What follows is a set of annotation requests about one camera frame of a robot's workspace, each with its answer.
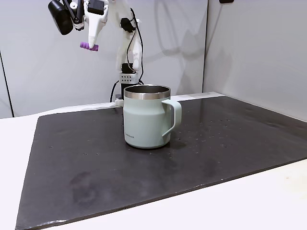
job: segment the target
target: light green mug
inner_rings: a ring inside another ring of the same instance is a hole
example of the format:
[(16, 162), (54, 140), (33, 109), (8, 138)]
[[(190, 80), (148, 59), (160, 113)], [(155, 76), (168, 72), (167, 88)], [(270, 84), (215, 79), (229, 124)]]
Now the light green mug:
[[(133, 85), (124, 90), (125, 141), (141, 149), (166, 145), (170, 132), (181, 124), (179, 102), (170, 100), (171, 90), (166, 86)], [(174, 124), (171, 125), (174, 108)]]

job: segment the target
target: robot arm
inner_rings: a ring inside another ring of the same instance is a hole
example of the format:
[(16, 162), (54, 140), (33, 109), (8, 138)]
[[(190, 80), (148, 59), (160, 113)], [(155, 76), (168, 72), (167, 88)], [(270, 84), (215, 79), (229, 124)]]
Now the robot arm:
[[(84, 22), (89, 24), (88, 43), (81, 42), (80, 47), (98, 51), (96, 41), (108, 19), (117, 27), (123, 29), (123, 42), (118, 49), (117, 70), (123, 89), (132, 84), (142, 83), (142, 37), (140, 34), (141, 21), (135, 17), (127, 0), (53, 0), (49, 3), (49, 11), (62, 35), (67, 35), (75, 27), (84, 29)], [(129, 52), (133, 61), (129, 61)]]

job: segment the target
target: dark slate surface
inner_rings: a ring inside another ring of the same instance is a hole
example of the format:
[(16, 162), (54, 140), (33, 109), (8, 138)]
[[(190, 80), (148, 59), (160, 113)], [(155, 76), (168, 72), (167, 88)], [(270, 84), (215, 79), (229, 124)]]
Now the dark slate surface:
[(16, 229), (79, 221), (307, 158), (305, 122), (228, 97), (180, 103), (181, 128), (156, 150), (125, 143), (122, 108), (40, 117)]

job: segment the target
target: white wall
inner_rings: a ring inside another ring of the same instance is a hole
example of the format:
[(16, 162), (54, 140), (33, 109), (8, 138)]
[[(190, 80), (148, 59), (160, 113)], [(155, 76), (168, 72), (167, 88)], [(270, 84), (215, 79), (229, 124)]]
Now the white wall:
[(307, 1), (235, 0), (213, 33), (220, 7), (209, 0), (204, 91), (307, 120)]
[(12, 113), (0, 59), (0, 118), (8, 117), (12, 117)]
[[(109, 101), (118, 80), (116, 52), (122, 33), (103, 28), (99, 52), (79, 48), (87, 29), (62, 36), (49, 14), (50, 0), (2, 1), (0, 49), (16, 115)], [(130, 0), (141, 19), (144, 83), (172, 94), (202, 91), (206, 0)]]

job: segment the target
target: purple gripper pad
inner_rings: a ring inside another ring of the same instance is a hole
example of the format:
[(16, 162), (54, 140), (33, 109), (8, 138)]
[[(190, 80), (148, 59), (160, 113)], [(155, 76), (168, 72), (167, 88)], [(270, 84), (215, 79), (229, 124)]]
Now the purple gripper pad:
[(91, 49), (87, 42), (81, 42), (80, 43), (80, 47), (83, 48), (83, 49), (89, 49), (89, 50), (92, 50), (92, 51), (98, 51), (98, 47), (99, 46), (98, 45), (94, 45), (94, 47)]

